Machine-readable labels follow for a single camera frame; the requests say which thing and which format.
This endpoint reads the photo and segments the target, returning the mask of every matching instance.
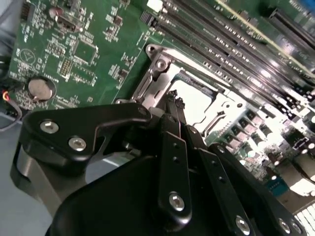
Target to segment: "black wire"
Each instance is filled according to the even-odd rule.
[[[16,116],[15,120],[11,124],[9,124],[8,126],[5,126],[3,128],[0,128],[0,132],[7,131],[8,129],[10,129],[13,126],[15,126],[19,122],[19,120],[22,118],[22,116],[23,116],[21,108],[19,107],[18,104],[16,104],[15,101],[8,100],[7,103],[10,104],[16,110],[17,116]]]

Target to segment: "ram slot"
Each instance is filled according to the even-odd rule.
[[[184,9],[189,15],[192,15],[204,22],[207,27],[215,30],[222,39],[232,43],[232,45],[234,45],[241,53],[247,55],[252,60],[255,60],[257,65],[261,66],[261,68],[265,71],[268,71],[268,73],[284,83],[284,85],[303,90],[304,88],[299,86],[296,81],[302,80],[307,83],[307,85],[312,84],[308,83],[308,80],[301,77],[295,70],[285,64],[273,53],[269,52],[268,48],[256,43],[249,35],[243,32],[243,30],[235,24],[235,22],[228,20],[225,16],[223,16],[220,12],[217,12],[212,8],[212,6],[203,0],[173,0],[172,2],[180,9]],[[194,3],[210,14],[206,14],[203,11],[196,11],[194,9]]]
[[[169,13],[167,14],[167,21],[173,23],[177,27],[184,29],[186,32],[193,33],[193,37],[195,39],[199,40],[209,49],[215,52],[218,56],[220,56],[220,59],[228,62],[233,62],[233,66],[244,71],[244,73],[246,74],[246,78],[252,77],[253,79],[259,81],[268,89],[268,92],[271,92],[278,97],[282,97],[291,109],[294,109],[298,104],[298,101],[294,97],[292,97],[290,94],[286,94],[286,91],[278,89],[278,87],[274,86],[270,81],[266,80],[261,74],[257,73],[256,68],[253,68],[253,66],[251,66],[250,64],[246,64],[243,59],[240,59],[241,57],[232,54],[231,47],[226,47],[225,45],[222,45],[221,43],[216,41],[216,39],[214,39],[216,36],[211,37],[204,31],[198,31],[196,28],[190,26],[190,22],[187,20],[187,18],[184,19],[184,17],[174,11],[169,11]]]
[[[209,56],[205,52],[205,49],[203,47],[196,44],[196,42],[194,42],[193,40],[189,40],[188,38],[185,38],[184,36],[182,36],[182,34],[178,32],[176,28],[173,28],[170,24],[160,21],[156,25],[156,30],[164,33],[165,35],[171,36],[173,40],[176,40],[179,43],[185,45],[187,48],[190,48],[191,50],[193,50],[195,54],[198,54],[199,57],[203,58],[211,66],[211,69],[215,71],[220,71],[226,77],[236,80],[242,87],[248,89],[253,94],[258,95],[266,102],[278,108],[281,112],[287,111],[287,107],[281,104],[274,97],[270,96],[265,90],[262,90],[259,86],[257,86],[253,82],[247,79],[244,79],[240,75],[236,74],[236,71],[228,67],[225,63],[222,63],[218,58]],[[191,32],[190,39],[191,38],[196,39],[197,35]]]
[[[302,26],[290,19],[284,12],[276,8],[268,17],[268,22],[277,28],[285,37],[306,51],[315,50],[315,39]]]

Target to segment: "screw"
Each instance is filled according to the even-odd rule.
[[[302,234],[301,228],[293,220],[291,221],[291,225],[299,234]]]
[[[59,126],[52,121],[44,121],[40,124],[40,129],[47,134],[54,134],[59,130]]]
[[[251,229],[248,223],[241,216],[237,215],[235,222],[237,227],[242,231],[244,235],[250,235]]]
[[[224,149],[221,146],[218,146],[218,150],[222,153],[224,153]]]
[[[190,130],[191,130],[191,132],[194,133],[194,134],[197,133],[197,130],[196,130],[194,127],[192,127],[192,126],[190,127]]]
[[[139,107],[139,108],[138,108],[138,111],[139,111],[142,115],[144,115],[144,116],[147,114],[146,109],[144,109],[143,107]]]
[[[78,137],[71,138],[68,144],[75,151],[83,151],[87,147],[86,142]]]
[[[282,220],[281,218],[278,219],[279,221],[279,225],[281,226],[281,228],[287,233],[289,234],[291,232],[289,225],[287,225],[284,220]]]
[[[158,59],[157,62],[156,62],[156,66],[159,70],[165,70],[166,67],[167,67],[167,64],[164,60],[162,59]]]
[[[182,211],[185,208],[184,200],[175,193],[169,195],[169,203],[176,211]]]

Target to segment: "green circuit board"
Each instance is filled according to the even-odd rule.
[[[146,10],[157,15],[146,6],[147,2],[77,0],[78,9],[70,15],[83,27],[78,32],[64,32],[49,15],[49,10],[56,6],[69,9],[68,0],[31,0],[31,20],[21,20],[9,76],[25,84],[29,78],[43,76],[55,84],[56,95],[49,101],[34,102],[25,88],[12,96],[26,110],[111,104],[118,98],[129,99],[142,79],[150,64],[144,52],[147,44],[183,49],[184,53],[196,59],[189,48],[182,47],[168,36],[159,35],[140,21]],[[245,1],[225,2],[238,12],[248,11],[249,16],[253,15],[258,20],[257,27],[262,31],[266,29],[263,19],[255,13],[260,0],[254,1],[250,7]],[[214,0],[208,3],[218,11],[225,11]],[[280,0],[277,4],[296,19],[302,13],[293,3],[292,0]],[[300,22],[314,32],[312,21],[309,16],[300,17]],[[278,35],[271,31],[269,37],[276,41]]]

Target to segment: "black component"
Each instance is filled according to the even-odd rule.
[[[295,128],[293,128],[289,133],[285,134],[283,138],[294,150],[305,152],[307,149],[314,148],[314,144],[310,141],[310,139],[305,137],[304,134]]]
[[[123,24],[123,19],[120,16],[115,16],[113,23],[117,26],[121,26]]]
[[[81,31],[84,25],[79,19],[68,14],[57,15],[56,22],[61,29],[72,33]]]
[[[30,2],[24,2],[22,5],[21,19],[32,23],[36,6]]]
[[[140,21],[142,21],[143,23],[145,23],[148,26],[152,26],[152,23],[156,20],[156,18],[154,17],[154,15],[152,15],[151,13],[145,11],[142,13],[141,17],[140,17]]]
[[[265,141],[263,141],[257,134],[252,139],[259,148],[263,148]]]
[[[34,102],[45,102],[56,95],[55,84],[51,80],[42,76],[30,78],[27,89],[30,98]]]
[[[283,11],[273,9],[269,22],[283,33],[294,44],[306,49],[315,50],[315,39],[309,35],[301,25],[290,19]]]
[[[225,139],[233,149],[237,149],[241,145],[241,142],[230,134],[226,135]]]
[[[246,144],[243,147],[243,149],[246,152],[247,157],[251,158],[251,157],[255,157],[256,156],[256,152],[251,148],[251,146],[249,144]]]
[[[267,137],[267,139],[273,135],[273,132],[267,126],[261,127],[260,130]]]
[[[60,129],[43,132],[43,120]],[[71,137],[80,137],[86,148],[70,148]],[[123,150],[126,137],[141,156],[73,188],[88,161]],[[227,149],[214,144],[207,151],[194,127],[170,114],[153,118],[135,103],[31,113],[23,122],[11,177],[46,206],[61,197],[53,205],[58,210],[49,236],[284,236],[278,219],[288,225],[294,220]],[[289,227],[292,236],[306,235]]]
[[[253,122],[254,124],[258,126],[263,124],[264,122],[264,120],[259,115],[257,115],[256,112],[253,112],[252,110],[249,110],[246,113],[246,116],[248,117],[248,119],[250,119],[251,122]]]
[[[122,82],[122,81],[124,81],[125,80],[125,78],[128,76],[128,71],[126,71],[126,70],[124,70],[124,69],[122,69],[121,71],[119,71],[119,73],[118,73],[118,78],[119,78],[119,80]]]
[[[253,126],[248,120],[246,120],[245,118],[241,118],[239,120],[239,124],[241,125],[241,127],[249,134],[252,135],[257,128],[255,126]]]
[[[248,135],[242,131],[240,127],[237,125],[232,127],[232,132],[234,133],[235,137],[239,139],[240,141],[244,142],[248,139]]]

